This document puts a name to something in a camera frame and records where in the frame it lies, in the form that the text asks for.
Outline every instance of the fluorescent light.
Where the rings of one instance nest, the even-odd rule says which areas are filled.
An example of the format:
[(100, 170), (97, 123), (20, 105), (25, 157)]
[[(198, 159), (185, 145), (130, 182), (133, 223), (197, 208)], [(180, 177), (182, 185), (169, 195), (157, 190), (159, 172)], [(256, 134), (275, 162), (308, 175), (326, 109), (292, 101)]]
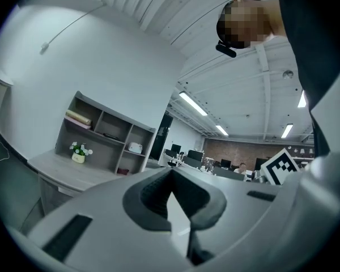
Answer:
[(293, 126), (294, 126), (293, 124), (287, 124), (286, 129), (284, 130), (281, 138), (286, 138)]
[(222, 132), (225, 136), (228, 136), (227, 132), (224, 131), (224, 129), (220, 125), (216, 125), (216, 127)]
[(187, 94), (186, 92), (180, 92), (179, 96), (181, 96), (185, 101), (187, 101), (190, 105), (193, 106), (195, 110), (197, 110), (201, 115), (207, 116), (207, 113), (199, 107), (197, 103), (195, 103)]
[(298, 105), (297, 107), (298, 107), (298, 108), (304, 108), (304, 107), (306, 107), (305, 91), (302, 91), (301, 99), (300, 99), (299, 105)]

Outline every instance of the black hair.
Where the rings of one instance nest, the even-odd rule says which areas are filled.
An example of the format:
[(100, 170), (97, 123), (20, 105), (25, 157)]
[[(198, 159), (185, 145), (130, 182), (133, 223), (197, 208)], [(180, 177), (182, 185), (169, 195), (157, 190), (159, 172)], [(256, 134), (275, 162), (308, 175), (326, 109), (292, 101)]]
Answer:
[[(231, 7), (231, 4), (232, 4), (232, 1), (229, 2), (228, 4), (226, 4), (224, 6), (224, 8), (222, 9), (222, 12), (223, 10), (226, 8), (226, 7)], [(228, 46), (229, 48), (236, 48), (236, 49), (243, 49), (243, 48), (246, 48), (248, 47), (249, 45), (247, 44), (247, 42), (244, 42), (244, 41), (235, 41), (236, 40), (236, 37), (234, 39), (234, 41), (227, 41), (226, 40), (226, 34), (225, 34), (225, 28), (226, 28), (226, 22), (223, 20), (221, 21), (220, 19), (218, 20), (217, 24), (216, 24), (216, 33), (218, 34), (218, 37), (219, 39), (224, 42), (224, 44), (226, 46)]]

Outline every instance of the brick wall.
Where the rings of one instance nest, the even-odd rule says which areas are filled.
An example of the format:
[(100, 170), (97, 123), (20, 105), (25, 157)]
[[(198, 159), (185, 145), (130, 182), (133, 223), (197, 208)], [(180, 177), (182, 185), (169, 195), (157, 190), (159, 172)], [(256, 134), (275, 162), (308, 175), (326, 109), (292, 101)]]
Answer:
[[(247, 165), (248, 170), (254, 170), (257, 158), (267, 159), (267, 157), (273, 157), (280, 150), (290, 145), (270, 145), (270, 144), (252, 144), (252, 143), (240, 143), (222, 140), (205, 139), (204, 153), (205, 157), (210, 157), (216, 161), (227, 159), (232, 162), (233, 165), (239, 165), (244, 162)], [(291, 149), (287, 149), (288, 153), (292, 157), (312, 158), (314, 154), (310, 154), (309, 150), (313, 147), (296, 146), (291, 145)], [(304, 154), (300, 154), (301, 148), (305, 149)]]

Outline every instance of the flower pot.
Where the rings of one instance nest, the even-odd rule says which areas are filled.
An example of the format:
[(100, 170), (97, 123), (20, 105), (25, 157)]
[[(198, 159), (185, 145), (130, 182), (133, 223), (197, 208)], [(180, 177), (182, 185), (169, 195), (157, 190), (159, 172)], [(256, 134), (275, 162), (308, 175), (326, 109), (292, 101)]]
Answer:
[(85, 158), (86, 158), (85, 155), (79, 155), (79, 154), (73, 152), (73, 155), (72, 155), (72, 160), (73, 161), (75, 161), (77, 163), (83, 163)]

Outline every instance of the potted plant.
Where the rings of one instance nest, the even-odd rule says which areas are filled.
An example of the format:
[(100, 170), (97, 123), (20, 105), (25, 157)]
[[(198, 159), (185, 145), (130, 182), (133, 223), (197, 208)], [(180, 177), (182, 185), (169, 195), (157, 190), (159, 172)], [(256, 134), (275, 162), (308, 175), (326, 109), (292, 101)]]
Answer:
[(73, 142), (69, 147), (70, 150), (73, 150), (72, 160), (78, 163), (83, 163), (86, 156), (93, 154), (91, 149), (86, 149), (84, 146), (85, 143), (78, 145), (77, 142)]

